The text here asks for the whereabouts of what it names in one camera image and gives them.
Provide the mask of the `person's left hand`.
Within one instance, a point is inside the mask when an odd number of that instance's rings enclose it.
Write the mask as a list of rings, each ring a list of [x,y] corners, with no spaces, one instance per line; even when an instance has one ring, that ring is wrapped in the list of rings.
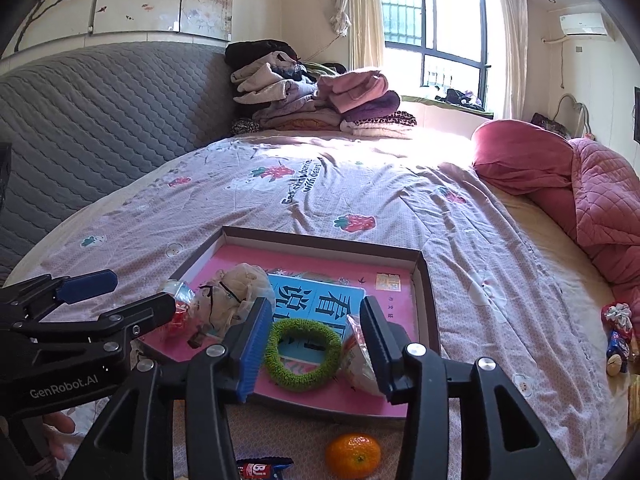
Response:
[[[56,412],[42,417],[33,417],[25,420],[27,434],[35,442],[40,460],[27,470],[32,476],[48,474],[58,470],[58,462],[67,460],[64,448],[63,436],[73,434],[76,429],[75,422],[70,416],[62,412]]]

